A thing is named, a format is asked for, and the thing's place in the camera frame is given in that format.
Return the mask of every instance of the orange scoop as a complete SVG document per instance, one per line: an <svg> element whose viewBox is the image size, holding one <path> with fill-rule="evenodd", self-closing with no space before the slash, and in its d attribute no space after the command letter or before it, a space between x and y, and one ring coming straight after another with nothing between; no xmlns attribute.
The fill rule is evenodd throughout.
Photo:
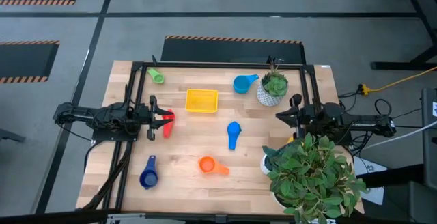
<svg viewBox="0 0 437 224"><path fill-rule="evenodd" d="M221 173L224 175L229 175L229 168L221 165L210 156L204 156L201 158L199 161L199 166L204 173Z"/></svg>

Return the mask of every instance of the hazard striped tape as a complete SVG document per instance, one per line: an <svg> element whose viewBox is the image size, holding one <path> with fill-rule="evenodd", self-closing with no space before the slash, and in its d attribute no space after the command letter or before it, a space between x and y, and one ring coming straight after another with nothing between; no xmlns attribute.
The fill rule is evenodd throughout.
<svg viewBox="0 0 437 224"><path fill-rule="evenodd" d="M74 5L71 0L0 0L0 5Z"/></svg>
<svg viewBox="0 0 437 224"><path fill-rule="evenodd" d="M165 39L179 40L222 40L234 42L268 42L268 43L286 43L286 44L301 44L298 40L267 40L255 38L231 38L231 37L211 37L211 36L165 36Z"/></svg>
<svg viewBox="0 0 437 224"><path fill-rule="evenodd" d="M20 41L20 42L0 42L0 45L15 44L59 44L59 40L37 40L37 41Z"/></svg>
<svg viewBox="0 0 437 224"><path fill-rule="evenodd" d="M0 84L46 82L48 76L2 77Z"/></svg>

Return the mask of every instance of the blue scoop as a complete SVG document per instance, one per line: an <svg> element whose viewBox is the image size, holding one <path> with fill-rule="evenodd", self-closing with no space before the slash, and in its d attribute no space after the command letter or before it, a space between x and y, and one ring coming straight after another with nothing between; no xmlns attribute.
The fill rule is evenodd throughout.
<svg viewBox="0 0 437 224"><path fill-rule="evenodd" d="M155 170L155 160L156 156L150 156L147 166L143 173L139 176L139 183L144 187L145 190L152 188L158 184L158 174Z"/></svg>
<svg viewBox="0 0 437 224"><path fill-rule="evenodd" d="M250 76L237 76L234 79L234 90L239 94L245 94L251 88L254 81L258 80L259 76L257 74L252 74Z"/></svg>
<svg viewBox="0 0 437 224"><path fill-rule="evenodd" d="M234 150L237 146L237 138L241 132L241 126L237 122L231 122L227 126L227 134L229 135L229 149Z"/></svg>

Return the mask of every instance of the white pot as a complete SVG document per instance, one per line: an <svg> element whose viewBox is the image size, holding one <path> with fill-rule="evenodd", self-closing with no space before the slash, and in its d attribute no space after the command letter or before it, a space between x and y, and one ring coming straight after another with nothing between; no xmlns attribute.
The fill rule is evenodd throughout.
<svg viewBox="0 0 437 224"><path fill-rule="evenodd" d="M267 169L267 167L264 165L264 161L266 160L267 155L264 155L261 159L261 162L259 163L259 167L261 167L261 171L267 176L268 173L270 173L270 170Z"/></svg>
<svg viewBox="0 0 437 224"><path fill-rule="evenodd" d="M279 205L281 206L283 209L286 209L287 207L283 206L281 203L279 203L278 199L274 196L273 192L270 192L270 196L272 196L273 200Z"/></svg>
<svg viewBox="0 0 437 224"><path fill-rule="evenodd" d="M262 83L259 84L257 90L257 98L260 103L265 106L272 107L278 105L284 96L281 97L273 97L271 96L262 86Z"/></svg>

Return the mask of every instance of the wooden table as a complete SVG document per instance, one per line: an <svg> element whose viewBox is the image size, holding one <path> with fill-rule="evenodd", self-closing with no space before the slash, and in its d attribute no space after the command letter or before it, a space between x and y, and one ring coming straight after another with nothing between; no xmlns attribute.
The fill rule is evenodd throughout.
<svg viewBox="0 0 437 224"><path fill-rule="evenodd" d="M131 61L115 61L109 77L103 105L123 100L124 86L130 74ZM156 140L148 141L143 128L134 142L122 204L124 212L179 212L281 215L283 209L270 196L270 179L259 167L263 145L279 148L294 129L275 118L275 113L289 109L288 100L302 93L299 71L286 70L289 89L284 100L275 107L265 107L256 98L258 79L247 94L237 94L232 87L239 74L258 74L267 70L214 68L159 68L165 76L162 85L145 80L142 102L154 94L162 109L173 109L175 126L171 137L164 139L162 129ZM321 102L338 102L330 66L315 66ZM311 81L307 76L310 98ZM218 111L214 114L185 111L186 90L218 90ZM236 149L228 149L227 125L237 121L242 127ZM94 148L88 159L77 207L87 204L107 179L114 142ZM158 185L145 190L139 183L150 155L157 156ZM346 152L344 156L352 162ZM205 155L215 157L230 168L229 176L203 175L198 160ZM115 204L117 182L110 207ZM364 212L361 202L356 209Z"/></svg>

